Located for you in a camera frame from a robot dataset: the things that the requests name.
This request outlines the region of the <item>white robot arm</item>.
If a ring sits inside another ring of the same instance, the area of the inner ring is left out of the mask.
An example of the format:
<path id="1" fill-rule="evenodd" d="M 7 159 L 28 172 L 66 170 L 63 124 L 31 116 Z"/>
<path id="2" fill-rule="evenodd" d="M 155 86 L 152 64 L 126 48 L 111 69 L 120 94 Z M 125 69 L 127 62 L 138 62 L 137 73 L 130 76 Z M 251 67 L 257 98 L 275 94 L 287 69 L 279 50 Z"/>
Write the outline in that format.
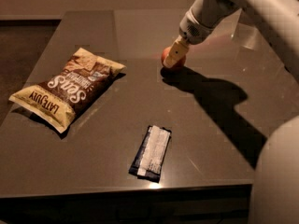
<path id="1" fill-rule="evenodd" d="M 239 9 L 281 62 L 253 78 L 253 86 L 271 94 L 298 84 L 298 0 L 195 0 L 180 22 L 178 38 L 162 55 L 163 66 L 180 66 L 189 46 L 203 43 Z M 261 149 L 250 192 L 249 224 L 299 224 L 299 117 L 277 127 Z"/>

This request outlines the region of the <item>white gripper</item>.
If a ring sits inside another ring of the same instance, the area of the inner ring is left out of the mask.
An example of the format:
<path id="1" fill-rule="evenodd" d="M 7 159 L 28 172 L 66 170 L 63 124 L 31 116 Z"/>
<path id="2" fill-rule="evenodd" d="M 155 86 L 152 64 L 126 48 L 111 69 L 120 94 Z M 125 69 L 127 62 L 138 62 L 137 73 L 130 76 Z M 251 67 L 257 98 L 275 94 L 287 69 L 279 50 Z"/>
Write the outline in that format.
<path id="1" fill-rule="evenodd" d="M 171 47 L 163 51 L 163 66 L 167 69 L 182 67 L 189 45 L 202 43 L 214 30 L 214 19 L 205 13 L 189 9 L 179 24 L 179 35 Z"/>

